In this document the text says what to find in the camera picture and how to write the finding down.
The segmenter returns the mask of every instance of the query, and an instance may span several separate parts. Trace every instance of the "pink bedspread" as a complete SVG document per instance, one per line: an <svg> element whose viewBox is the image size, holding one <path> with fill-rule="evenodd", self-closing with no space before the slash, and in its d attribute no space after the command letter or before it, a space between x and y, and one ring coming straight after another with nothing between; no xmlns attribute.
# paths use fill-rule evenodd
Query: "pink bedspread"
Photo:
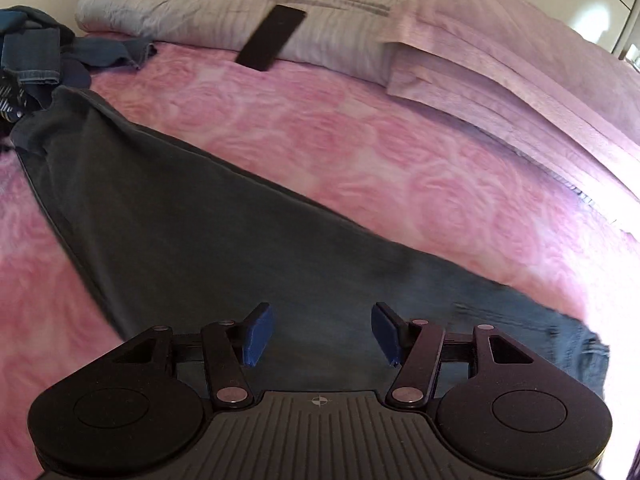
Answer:
<svg viewBox="0 0 640 480"><path fill-rule="evenodd" d="M94 77L130 120L179 137L340 212L585 320L612 345L607 478L640 427L631 345L640 326L640 244L475 128L380 86L315 66L267 73L235 54L159 45L138 73ZM36 478L31 401L117 345L31 195L0 156L0 479Z"/></svg>

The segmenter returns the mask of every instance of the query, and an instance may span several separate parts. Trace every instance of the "black circular base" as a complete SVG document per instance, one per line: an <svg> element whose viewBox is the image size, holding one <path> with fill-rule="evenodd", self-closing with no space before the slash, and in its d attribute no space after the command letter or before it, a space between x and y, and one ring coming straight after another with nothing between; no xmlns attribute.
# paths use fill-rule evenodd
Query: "black circular base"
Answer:
<svg viewBox="0 0 640 480"><path fill-rule="evenodd" d="M124 476L178 453L203 418L200 397L186 384L126 370L56 384L32 404L29 430L54 470Z"/></svg>
<svg viewBox="0 0 640 480"><path fill-rule="evenodd" d="M535 390L503 394L494 400L492 409L501 423L524 433L545 433L554 430L566 419L566 408L560 400Z"/></svg>

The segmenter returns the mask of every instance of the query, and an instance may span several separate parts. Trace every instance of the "smartphone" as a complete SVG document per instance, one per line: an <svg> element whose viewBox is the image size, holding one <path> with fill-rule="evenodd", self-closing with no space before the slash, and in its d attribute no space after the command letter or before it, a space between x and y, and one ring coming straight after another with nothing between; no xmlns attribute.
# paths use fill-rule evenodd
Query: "smartphone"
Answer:
<svg viewBox="0 0 640 480"><path fill-rule="evenodd" d="M305 18L304 10L276 5L246 42L236 63L265 72Z"/></svg>

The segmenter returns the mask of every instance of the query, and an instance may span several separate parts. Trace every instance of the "pink pillowcase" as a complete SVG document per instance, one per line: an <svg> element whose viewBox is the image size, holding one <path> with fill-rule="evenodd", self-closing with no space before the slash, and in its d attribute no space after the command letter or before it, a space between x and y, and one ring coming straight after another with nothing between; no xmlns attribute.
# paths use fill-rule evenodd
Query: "pink pillowcase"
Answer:
<svg viewBox="0 0 640 480"><path fill-rule="evenodd" d="M640 76L614 56L525 0L405 0L381 39L416 49L390 94L486 130L640 235Z"/></svg>
<svg viewBox="0 0 640 480"><path fill-rule="evenodd" d="M400 46L386 90L477 126L565 185L578 188L607 220L640 235L640 202L633 193L587 150L497 82Z"/></svg>

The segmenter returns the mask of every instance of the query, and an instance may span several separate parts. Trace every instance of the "crosshair logo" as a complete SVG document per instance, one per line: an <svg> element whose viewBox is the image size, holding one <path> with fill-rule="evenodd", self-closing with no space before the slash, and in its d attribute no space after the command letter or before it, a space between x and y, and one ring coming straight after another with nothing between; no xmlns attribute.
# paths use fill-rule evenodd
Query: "crosshair logo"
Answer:
<svg viewBox="0 0 640 480"><path fill-rule="evenodd" d="M326 403L329 402L329 399L323 396L317 396L311 399L311 402L314 403L316 406L324 406Z"/></svg>

